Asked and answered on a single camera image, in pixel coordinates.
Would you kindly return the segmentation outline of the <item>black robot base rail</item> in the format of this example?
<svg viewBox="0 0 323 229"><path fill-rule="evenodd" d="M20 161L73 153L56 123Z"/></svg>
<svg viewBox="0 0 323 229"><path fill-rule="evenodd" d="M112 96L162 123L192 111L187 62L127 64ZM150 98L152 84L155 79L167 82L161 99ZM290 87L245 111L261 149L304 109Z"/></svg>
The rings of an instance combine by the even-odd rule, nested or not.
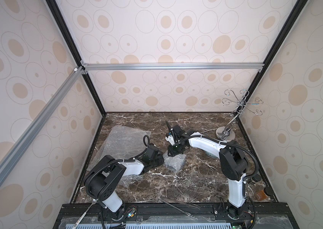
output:
<svg viewBox="0 0 323 229"><path fill-rule="evenodd" d="M71 229L90 204L65 204L55 229ZM219 203L132 203L123 219L114 221L100 205L94 205L78 229L297 229L287 203L248 203L238 219L231 219Z"/></svg>

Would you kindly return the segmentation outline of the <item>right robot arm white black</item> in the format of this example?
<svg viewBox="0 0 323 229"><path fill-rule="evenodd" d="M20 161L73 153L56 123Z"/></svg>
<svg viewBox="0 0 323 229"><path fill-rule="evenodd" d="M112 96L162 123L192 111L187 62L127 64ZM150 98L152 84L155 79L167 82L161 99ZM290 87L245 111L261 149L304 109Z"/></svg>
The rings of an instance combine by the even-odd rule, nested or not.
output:
<svg viewBox="0 0 323 229"><path fill-rule="evenodd" d="M228 179L228 203L239 210L247 199L245 195L246 180L258 174L258 160L238 143L225 142L205 136L193 130L184 131L179 125L173 127L166 122L168 133L165 139L170 143L168 156L183 154L186 149L199 148L220 160L222 173Z"/></svg>

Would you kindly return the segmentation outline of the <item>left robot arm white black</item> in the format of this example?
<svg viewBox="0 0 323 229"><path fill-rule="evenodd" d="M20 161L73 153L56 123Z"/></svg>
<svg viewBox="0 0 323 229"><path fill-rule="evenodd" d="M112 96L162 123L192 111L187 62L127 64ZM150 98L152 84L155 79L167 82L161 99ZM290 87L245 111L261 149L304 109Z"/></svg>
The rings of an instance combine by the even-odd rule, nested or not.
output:
<svg viewBox="0 0 323 229"><path fill-rule="evenodd" d="M86 193L112 213L124 211L124 203L115 192L122 177L139 176L164 164L163 153L153 144L131 159L106 155L83 180Z"/></svg>

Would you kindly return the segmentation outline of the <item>teal patterned dinner plate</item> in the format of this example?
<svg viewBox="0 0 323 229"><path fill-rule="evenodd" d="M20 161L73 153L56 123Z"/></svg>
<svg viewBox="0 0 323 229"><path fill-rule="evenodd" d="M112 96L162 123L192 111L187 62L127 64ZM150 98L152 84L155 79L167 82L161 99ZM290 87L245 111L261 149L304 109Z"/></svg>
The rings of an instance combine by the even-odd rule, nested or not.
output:
<svg viewBox="0 0 323 229"><path fill-rule="evenodd" d="M209 157L211 157L211 158L220 158L220 156L219 156L219 152L208 152L208 151L205 151L205 153L206 153L206 155L208 155Z"/></svg>

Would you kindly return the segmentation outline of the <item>bubble wrap around orange plate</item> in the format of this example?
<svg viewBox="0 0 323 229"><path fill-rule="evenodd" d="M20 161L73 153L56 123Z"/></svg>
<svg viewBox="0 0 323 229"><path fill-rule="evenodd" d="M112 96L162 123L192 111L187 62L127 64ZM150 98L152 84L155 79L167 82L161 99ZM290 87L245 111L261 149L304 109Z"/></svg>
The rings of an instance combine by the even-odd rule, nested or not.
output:
<svg viewBox="0 0 323 229"><path fill-rule="evenodd" d="M151 136L151 131L114 126L90 162L87 171L90 172L106 155L110 155L114 159L132 159L138 156L147 148L143 138L145 135Z"/></svg>

